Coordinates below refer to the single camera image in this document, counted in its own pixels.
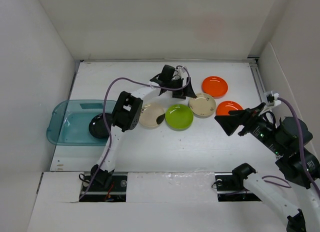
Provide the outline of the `beige plate with flowers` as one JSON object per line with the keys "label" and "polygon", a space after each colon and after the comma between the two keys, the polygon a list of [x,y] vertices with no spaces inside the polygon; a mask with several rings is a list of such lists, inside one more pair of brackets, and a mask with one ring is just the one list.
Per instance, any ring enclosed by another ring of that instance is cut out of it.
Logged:
{"label": "beige plate with flowers", "polygon": [[190,98],[188,105],[191,111],[199,117],[213,115],[217,108],[216,100],[207,93],[197,93],[196,98]]}

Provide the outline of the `green plate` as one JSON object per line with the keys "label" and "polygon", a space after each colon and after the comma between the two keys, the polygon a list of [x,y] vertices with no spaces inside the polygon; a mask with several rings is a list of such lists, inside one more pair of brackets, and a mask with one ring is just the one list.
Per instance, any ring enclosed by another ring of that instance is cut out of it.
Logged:
{"label": "green plate", "polygon": [[192,110],[184,104],[174,104],[165,112],[166,123],[175,130],[188,129],[194,120]]}

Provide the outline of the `beige plate with black patch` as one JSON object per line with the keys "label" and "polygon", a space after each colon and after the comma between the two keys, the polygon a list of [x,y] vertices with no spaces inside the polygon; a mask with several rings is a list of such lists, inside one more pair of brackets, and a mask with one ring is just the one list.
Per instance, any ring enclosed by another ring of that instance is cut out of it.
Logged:
{"label": "beige plate with black patch", "polygon": [[146,128],[156,128],[165,119],[165,110],[158,103],[149,103],[142,107],[139,123]]}

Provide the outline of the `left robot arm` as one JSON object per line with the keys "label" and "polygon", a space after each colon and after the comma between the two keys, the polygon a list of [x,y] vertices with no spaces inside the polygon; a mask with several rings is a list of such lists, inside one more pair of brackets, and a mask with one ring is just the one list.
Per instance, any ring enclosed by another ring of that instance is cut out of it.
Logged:
{"label": "left robot arm", "polygon": [[123,135],[126,131],[131,131],[137,126],[143,103],[159,97],[167,91],[172,92],[174,98],[196,97],[188,69],[181,65],[173,67],[166,64],[161,73],[151,78],[148,83],[134,81],[126,77],[116,78],[105,93],[104,107],[107,105],[107,98],[112,86],[121,80],[140,85],[141,88],[132,92],[122,91],[116,100],[110,119],[106,117],[106,109],[102,110],[102,126],[106,129],[108,138],[100,158],[90,170],[88,185],[95,185],[103,191],[111,186]]}

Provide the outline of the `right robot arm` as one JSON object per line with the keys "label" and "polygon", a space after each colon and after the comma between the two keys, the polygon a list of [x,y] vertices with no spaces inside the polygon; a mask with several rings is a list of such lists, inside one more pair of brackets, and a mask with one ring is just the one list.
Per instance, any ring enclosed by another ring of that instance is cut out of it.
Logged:
{"label": "right robot arm", "polygon": [[276,156],[275,164],[283,174],[280,187],[291,189],[299,204],[288,201],[273,189],[274,175],[261,176],[248,163],[242,163],[231,172],[217,173],[212,187],[220,201],[235,201],[237,197],[259,199],[284,224],[288,232],[318,232],[320,230],[320,162],[305,145],[313,135],[287,102],[291,116],[269,121],[274,117],[266,103],[243,110],[218,113],[214,119],[231,136],[238,127],[239,136],[252,135]]}

